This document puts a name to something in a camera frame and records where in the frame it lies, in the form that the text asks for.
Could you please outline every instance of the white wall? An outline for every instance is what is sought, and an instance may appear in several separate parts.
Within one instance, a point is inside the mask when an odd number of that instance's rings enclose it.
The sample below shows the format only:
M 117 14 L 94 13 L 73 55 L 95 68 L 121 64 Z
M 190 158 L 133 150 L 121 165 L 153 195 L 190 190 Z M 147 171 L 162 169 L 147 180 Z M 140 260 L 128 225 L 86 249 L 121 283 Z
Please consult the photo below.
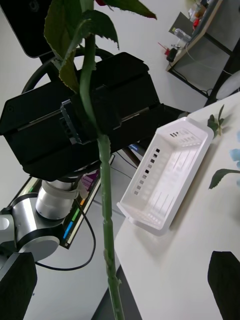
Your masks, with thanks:
M 204 106 L 206 98 L 173 75 L 166 72 L 168 62 L 158 42 L 171 47 L 177 38 L 168 32 L 180 11 L 187 14 L 185 0 L 145 0 L 148 8 L 157 15 L 157 21 L 118 9 L 98 7 L 114 22 L 120 51 L 142 59 L 150 68 L 150 75 L 162 103 L 184 111 L 195 111 Z M 98 37 L 100 48 L 117 53 L 115 43 Z

